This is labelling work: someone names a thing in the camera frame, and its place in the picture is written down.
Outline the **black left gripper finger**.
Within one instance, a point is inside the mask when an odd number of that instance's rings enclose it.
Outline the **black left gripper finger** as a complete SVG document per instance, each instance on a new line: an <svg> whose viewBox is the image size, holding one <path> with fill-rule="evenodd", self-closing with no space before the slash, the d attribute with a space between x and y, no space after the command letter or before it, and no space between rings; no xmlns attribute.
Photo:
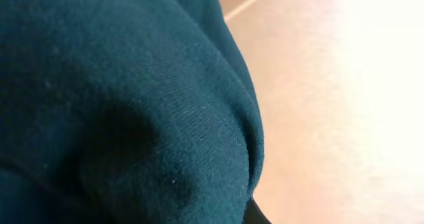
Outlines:
<svg viewBox="0 0 424 224"><path fill-rule="evenodd" d="M249 199L244 211L243 224L271 224L253 198Z"/></svg>

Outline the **black t-shirt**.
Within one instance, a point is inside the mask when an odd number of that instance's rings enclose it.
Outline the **black t-shirt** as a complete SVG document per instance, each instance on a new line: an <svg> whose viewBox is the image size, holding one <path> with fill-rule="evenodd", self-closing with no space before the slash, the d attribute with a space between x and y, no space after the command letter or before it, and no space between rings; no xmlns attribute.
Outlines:
<svg viewBox="0 0 424 224"><path fill-rule="evenodd" d="M1 0L2 223L244 223L263 160L219 0Z"/></svg>

